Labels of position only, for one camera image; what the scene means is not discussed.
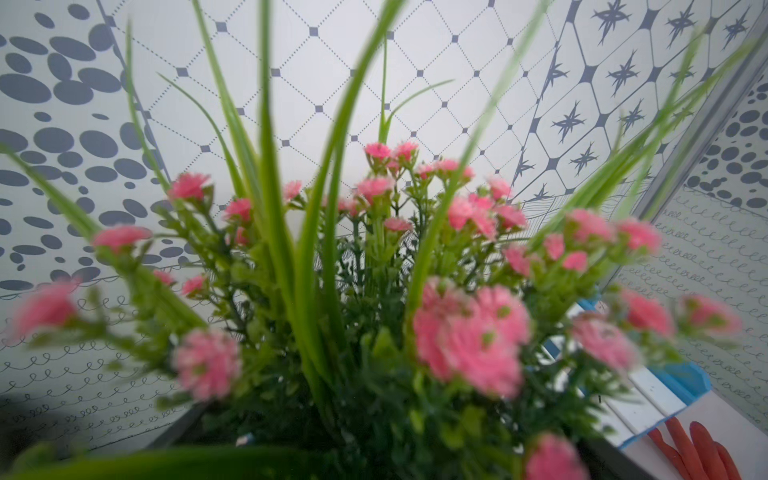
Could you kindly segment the pink baby's breath potted plant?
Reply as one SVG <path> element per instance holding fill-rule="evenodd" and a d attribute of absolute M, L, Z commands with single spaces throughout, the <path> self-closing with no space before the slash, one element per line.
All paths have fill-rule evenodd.
<path fill-rule="evenodd" d="M 633 171 L 646 175 L 662 141 L 752 52 L 743 45 L 697 87 L 684 81 L 694 34 L 651 122 L 617 140 L 607 162 L 539 230 L 511 187 L 475 191 L 470 154 L 531 48 L 548 3 L 537 3 L 459 159 L 424 163 L 416 144 L 390 147 L 380 114 L 365 177 L 340 198 L 345 141 L 365 77 L 403 3 L 387 1 L 337 110 L 308 189 L 283 183 L 274 132 L 273 5 L 260 3 L 259 130 L 250 136 L 213 48 L 208 61 L 226 131 L 235 197 L 218 225 L 202 173 L 162 179 L 164 236 L 190 244 L 203 273 L 180 292 L 145 265 L 158 235 L 100 227 L 9 145 L 2 154 L 55 204 L 130 292 L 132 335 L 72 301 L 76 277 L 39 287 L 13 319 L 36 347 L 102 340 L 178 390 L 162 408 L 221 405 L 249 446 L 184 446 L 24 468 L 24 479 L 585 479 L 577 450 L 603 439 L 600 397 L 627 393 L 638 366 L 677 359 L 674 342 L 727 345 L 737 322 L 723 304 L 685 295 L 669 307 L 610 289 L 607 314 L 567 313 L 613 266 L 656 252 L 659 232 L 624 202 L 600 208 Z"/>

